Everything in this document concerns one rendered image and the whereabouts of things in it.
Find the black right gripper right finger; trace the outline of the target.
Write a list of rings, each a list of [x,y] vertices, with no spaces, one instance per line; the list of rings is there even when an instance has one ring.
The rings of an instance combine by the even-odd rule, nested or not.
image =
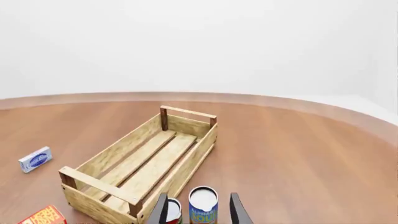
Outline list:
[[[229,212],[232,224],[253,224],[237,193],[230,194]]]

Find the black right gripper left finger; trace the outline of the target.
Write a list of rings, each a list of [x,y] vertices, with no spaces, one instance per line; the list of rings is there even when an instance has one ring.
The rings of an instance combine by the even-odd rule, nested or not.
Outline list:
[[[168,196],[162,193],[149,216],[149,224],[166,224],[168,212]]]

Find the red tomato sauce tin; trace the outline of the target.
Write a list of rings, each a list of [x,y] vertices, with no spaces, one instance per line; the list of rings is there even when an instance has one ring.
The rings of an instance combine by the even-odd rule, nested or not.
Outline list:
[[[175,198],[169,198],[167,218],[165,224],[182,224],[182,209],[180,202]]]

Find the wooden slat tray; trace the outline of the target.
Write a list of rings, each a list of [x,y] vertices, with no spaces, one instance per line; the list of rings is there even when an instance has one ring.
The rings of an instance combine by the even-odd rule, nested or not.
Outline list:
[[[59,175],[69,206],[105,224],[144,224],[161,194],[176,197],[215,146],[209,122],[160,112],[77,168]]]

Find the blue alphabet soup tin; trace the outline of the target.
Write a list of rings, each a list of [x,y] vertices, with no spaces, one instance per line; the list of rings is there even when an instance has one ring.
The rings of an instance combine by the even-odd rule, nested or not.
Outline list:
[[[218,194],[209,186],[198,186],[188,196],[190,224],[218,223]]]

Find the red-yellow printed food box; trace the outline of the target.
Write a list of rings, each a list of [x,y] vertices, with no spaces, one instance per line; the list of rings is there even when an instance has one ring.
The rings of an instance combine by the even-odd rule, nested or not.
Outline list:
[[[68,224],[66,218],[53,205],[35,212],[18,224]]]

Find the small blue-white printed box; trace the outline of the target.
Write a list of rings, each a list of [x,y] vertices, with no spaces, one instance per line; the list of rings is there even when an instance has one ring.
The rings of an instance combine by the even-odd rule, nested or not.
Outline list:
[[[18,160],[23,173],[29,173],[39,166],[53,159],[49,147],[43,147]]]

